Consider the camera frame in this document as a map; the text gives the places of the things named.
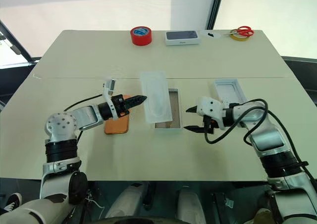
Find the orange phone case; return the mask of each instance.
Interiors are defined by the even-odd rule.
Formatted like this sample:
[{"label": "orange phone case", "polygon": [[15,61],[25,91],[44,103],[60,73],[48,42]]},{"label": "orange phone case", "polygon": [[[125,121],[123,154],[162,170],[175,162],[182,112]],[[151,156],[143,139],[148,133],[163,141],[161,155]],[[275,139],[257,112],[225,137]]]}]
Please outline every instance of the orange phone case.
[{"label": "orange phone case", "polygon": [[[124,99],[130,98],[130,95],[123,95]],[[118,120],[109,119],[105,121],[105,134],[126,133],[129,129],[129,115],[120,117]]]}]

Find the floor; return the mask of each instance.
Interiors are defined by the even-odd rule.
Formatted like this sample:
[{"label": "floor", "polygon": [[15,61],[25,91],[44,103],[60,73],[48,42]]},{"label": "floor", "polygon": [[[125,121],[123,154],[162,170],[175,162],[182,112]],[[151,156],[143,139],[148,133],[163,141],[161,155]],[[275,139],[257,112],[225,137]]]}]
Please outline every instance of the floor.
[{"label": "floor", "polygon": [[[119,194],[127,188],[131,182],[126,181],[96,181],[90,182],[89,186],[93,193],[93,198],[104,206],[102,217],[104,217],[110,206],[119,196]],[[264,198],[265,191],[269,190],[268,185],[258,185],[253,187],[238,187],[241,184],[232,182],[181,182],[181,181],[161,181],[157,182],[157,189],[154,196],[152,209],[146,211],[140,208],[139,216],[155,216],[175,218],[177,192],[183,187],[191,187],[199,196],[202,203],[206,221],[209,224],[215,224],[213,210],[213,193],[224,193],[225,197],[233,200],[233,208],[225,206],[226,216],[230,224],[242,224],[253,218],[256,211],[266,206]],[[6,197],[0,198],[0,207],[3,207],[8,195],[14,192],[20,192],[23,201],[27,202],[39,197],[40,181],[25,179],[0,179],[0,193]],[[77,224],[80,220],[82,205],[79,205],[73,217],[67,222],[69,224]],[[92,204],[87,212],[85,222],[96,221],[100,215],[101,209]]]}]

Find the yellow tape roll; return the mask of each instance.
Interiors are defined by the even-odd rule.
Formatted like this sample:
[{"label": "yellow tape roll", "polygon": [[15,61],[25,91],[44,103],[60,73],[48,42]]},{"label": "yellow tape roll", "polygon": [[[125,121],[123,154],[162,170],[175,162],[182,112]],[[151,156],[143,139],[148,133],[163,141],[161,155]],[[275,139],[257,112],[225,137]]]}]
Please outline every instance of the yellow tape roll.
[{"label": "yellow tape roll", "polygon": [[244,42],[248,40],[249,37],[242,36],[240,34],[230,34],[229,35],[233,40],[239,41],[239,42]]}]

